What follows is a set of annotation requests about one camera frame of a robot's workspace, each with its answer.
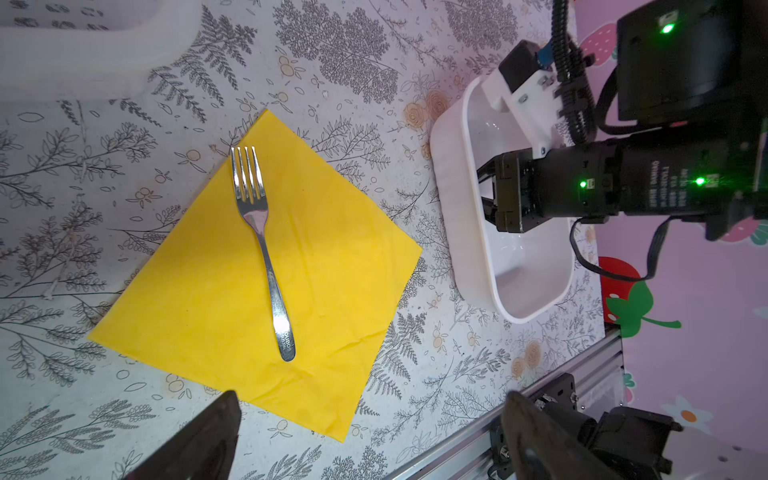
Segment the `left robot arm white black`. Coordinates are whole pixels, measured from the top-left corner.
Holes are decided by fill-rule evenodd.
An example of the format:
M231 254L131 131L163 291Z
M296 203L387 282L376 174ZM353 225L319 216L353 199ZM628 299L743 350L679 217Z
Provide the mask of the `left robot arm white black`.
M128 479L226 479L241 410L232 391L126 473ZM594 419L579 412L569 373L539 381L392 473L395 479L659 479L672 471L672 417L618 406Z

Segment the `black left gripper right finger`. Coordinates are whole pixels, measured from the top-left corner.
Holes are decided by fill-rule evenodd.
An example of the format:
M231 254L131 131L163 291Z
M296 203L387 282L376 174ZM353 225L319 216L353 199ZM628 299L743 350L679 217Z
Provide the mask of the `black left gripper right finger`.
M502 430L518 479L534 479L533 452L552 479L617 479L592 455L519 391L509 391L502 411Z

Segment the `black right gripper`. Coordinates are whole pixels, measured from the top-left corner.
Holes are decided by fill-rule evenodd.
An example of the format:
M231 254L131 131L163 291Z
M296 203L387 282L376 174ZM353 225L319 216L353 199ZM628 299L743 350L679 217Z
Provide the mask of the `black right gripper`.
M603 221L619 212L621 153L614 141L505 152L477 168L492 194L481 198L485 220L499 232L526 233L553 218Z

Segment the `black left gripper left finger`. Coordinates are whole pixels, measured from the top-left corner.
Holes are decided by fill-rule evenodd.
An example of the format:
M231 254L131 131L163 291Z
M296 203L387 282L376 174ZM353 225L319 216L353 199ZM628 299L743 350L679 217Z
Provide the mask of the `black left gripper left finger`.
M222 393L125 479L228 479L241 418L236 392Z

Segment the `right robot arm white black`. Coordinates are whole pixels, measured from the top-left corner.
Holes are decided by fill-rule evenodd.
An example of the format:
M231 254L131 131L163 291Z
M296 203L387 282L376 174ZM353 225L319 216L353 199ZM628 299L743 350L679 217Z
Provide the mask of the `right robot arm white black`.
M618 214L666 215L703 225L710 241L767 215L767 5L763 1L653 1L616 25L617 63L593 97L596 64L553 5L546 47L518 43L498 73L523 84L554 77L550 113L569 147L498 154L477 171L493 190L483 219L522 234L559 217L602 223Z

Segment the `silver fork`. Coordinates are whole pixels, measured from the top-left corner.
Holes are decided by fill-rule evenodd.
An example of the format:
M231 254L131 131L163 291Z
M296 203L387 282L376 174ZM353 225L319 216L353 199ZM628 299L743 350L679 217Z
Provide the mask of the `silver fork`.
M237 209L243 220L253 230L262 253L271 303L272 326L279 354L284 362L292 362L296 357L296 343L268 250L266 226L269 219L269 206L255 147L232 147L230 160Z

